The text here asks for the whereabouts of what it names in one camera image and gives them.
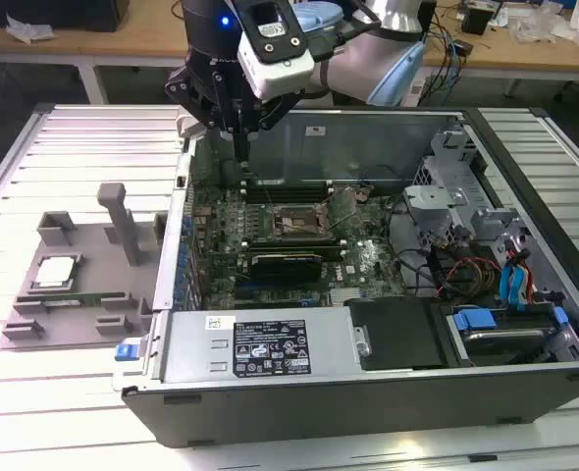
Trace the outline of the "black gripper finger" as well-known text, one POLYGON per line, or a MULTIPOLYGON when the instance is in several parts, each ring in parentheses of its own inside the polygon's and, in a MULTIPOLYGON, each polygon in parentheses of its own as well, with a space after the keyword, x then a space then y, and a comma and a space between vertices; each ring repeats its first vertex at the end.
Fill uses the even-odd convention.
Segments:
POLYGON ((238 106, 231 96, 228 76, 221 68, 211 66, 204 71, 181 66, 169 75, 165 90, 204 127, 227 134, 233 141, 235 159, 243 160, 238 106))
POLYGON ((251 92, 244 96, 241 102, 242 161, 249 158, 249 136, 260 130, 270 130, 301 99, 301 91, 284 94, 268 101, 256 98, 251 92))

